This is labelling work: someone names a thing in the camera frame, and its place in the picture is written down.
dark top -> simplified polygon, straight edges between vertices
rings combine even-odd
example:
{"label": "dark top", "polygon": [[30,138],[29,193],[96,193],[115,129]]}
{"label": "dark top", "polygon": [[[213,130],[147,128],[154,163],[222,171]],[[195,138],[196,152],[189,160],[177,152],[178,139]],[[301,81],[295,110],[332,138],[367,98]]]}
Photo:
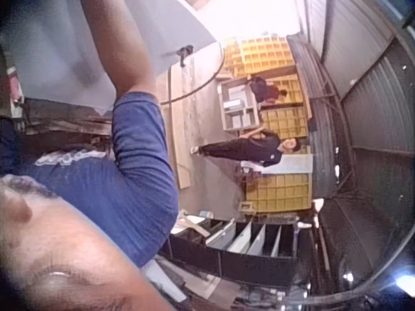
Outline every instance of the dark top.
{"label": "dark top", "polygon": [[268,86],[267,81],[260,76],[253,77],[250,86],[257,103],[270,98],[278,99],[279,97],[279,89],[276,86]]}
{"label": "dark top", "polygon": [[163,245],[178,214],[157,100],[142,92],[123,95],[113,110],[112,134],[116,162],[102,152],[53,153],[20,174],[75,206],[141,267]]}
{"label": "dark top", "polygon": [[264,167],[278,164],[282,156],[282,152],[278,150],[281,140],[270,130],[263,130],[261,133],[265,138],[242,139],[242,149],[247,160],[260,163]]}

shoe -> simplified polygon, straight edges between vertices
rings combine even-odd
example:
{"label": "shoe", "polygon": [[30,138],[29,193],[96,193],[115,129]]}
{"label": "shoe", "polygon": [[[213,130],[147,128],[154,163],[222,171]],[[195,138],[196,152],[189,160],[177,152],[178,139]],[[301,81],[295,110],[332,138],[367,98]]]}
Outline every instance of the shoe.
{"label": "shoe", "polygon": [[190,148],[190,154],[198,154],[199,153],[199,146],[194,146]]}

concrete floor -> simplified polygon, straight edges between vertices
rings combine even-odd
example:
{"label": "concrete floor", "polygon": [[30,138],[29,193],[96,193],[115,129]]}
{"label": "concrete floor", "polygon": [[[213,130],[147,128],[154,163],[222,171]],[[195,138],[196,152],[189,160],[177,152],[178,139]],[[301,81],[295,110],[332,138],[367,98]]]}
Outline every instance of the concrete floor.
{"label": "concrete floor", "polygon": [[[220,62],[221,54],[217,44],[206,47],[188,59],[183,75],[186,81],[185,91],[195,89],[210,79],[219,68]],[[184,100],[185,146],[188,150],[192,146],[234,137],[222,129],[217,86],[214,80]],[[168,109],[163,112],[169,150],[172,150]],[[236,217],[239,202],[244,200],[242,179],[235,173],[239,162],[197,155],[189,157],[191,186],[180,191],[180,208],[191,214],[212,211],[215,218],[223,220]]]}

cable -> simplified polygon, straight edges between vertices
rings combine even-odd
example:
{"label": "cable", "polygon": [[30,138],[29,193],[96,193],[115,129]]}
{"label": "cable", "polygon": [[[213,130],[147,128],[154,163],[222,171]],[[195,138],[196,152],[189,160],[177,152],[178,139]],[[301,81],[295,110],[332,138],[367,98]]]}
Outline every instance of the cable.
{"label": "cable", "polygon": [[341,303],[344,301],[352,300],[354,298],[361,297],[368,292],[376,292],[384,290],[385,288],[392,286],[395,284],[389,283],[387,285],[379,285],[379,286],[372,286],[374,281],[382,274],[390,265],[393,263],[393,261],[399,256],[399,254],[405,249],[411,238],[415,234],[415,224],[412,226],[406,237],[401,241],[395,252],[392,254],[392,256],[387,260],[383,266],[375,272],[369,279],[364,281],[361,285],[358,287],[346,291],[346,292],[340,292],[335,293],[331,295],[321,295],[321,296],[310,296],[306,299],[290,299],[287,297],[282,301],[285,305],[332,305],[335,303]]}
{"label": "cable", "polygon": [[224,51],[222,45],[219,42],[218,42],[218,44],[219,44],[220,50],[222,51],[222,62],[220,63],[220,66],[219,66],[218,70],[216,70],[216,72],[213,73],[213,76],[208,81],[203,83],[201,86],[199,86],[198,88],[192,90],[192,92],[190,92],[188,94],[185,94],[185,95],[182,95],[182,96],[177,97],[177,98],[172,99],[172,100],[166,100],[165,102],[161,102],[160,105],[167,105],[167,104],[171,104],[173,102],[178,102],[179,100],[185,99],[186,97],[189,97],[189,96],[199,92],[201,89],[203,89],[205,86],[207,86],[210,82],[212,82],[216,78],[216,76],[222,70],[223,65],[225,64],[225,51]]}

workshop floor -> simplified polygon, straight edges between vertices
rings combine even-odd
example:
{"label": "workshop floor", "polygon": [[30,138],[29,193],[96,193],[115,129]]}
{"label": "workshop floor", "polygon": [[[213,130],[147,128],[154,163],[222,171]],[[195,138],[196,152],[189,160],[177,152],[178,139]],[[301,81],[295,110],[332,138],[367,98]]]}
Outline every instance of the workshop floor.
{"label": "workshop floor", "polygon": [[[198,87],[211,78],[220,61],[218,45],[195,54],[188,61],[189,66],[194,68],[194,74],[191,67],[188,68],[192,78],[189,79],[191,87]],[[188,150],[192,146],[234,137],[222,129],[217,86],[217,82],[213,81],[184,101],[185,147]],[[169,149],[172,150],[170,124],[168,118],[165,119]],[[239,202],[244,200],[242,178],[235,173],[238,164],[239,162],[227,159],[190,156],[191,186],[180,191],[180,208],[190,214],[212,211],[215,218],[224,220],[236,217]]]}

